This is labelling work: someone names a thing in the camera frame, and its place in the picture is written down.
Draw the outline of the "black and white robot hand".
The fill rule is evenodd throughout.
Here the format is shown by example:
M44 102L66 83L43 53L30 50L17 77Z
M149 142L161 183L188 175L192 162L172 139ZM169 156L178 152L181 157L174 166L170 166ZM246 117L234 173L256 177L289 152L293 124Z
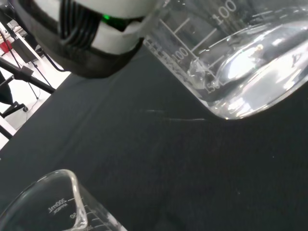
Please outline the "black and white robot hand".
M105 78L124 68L141 48L162 0L13 0L18 18L65 70Z

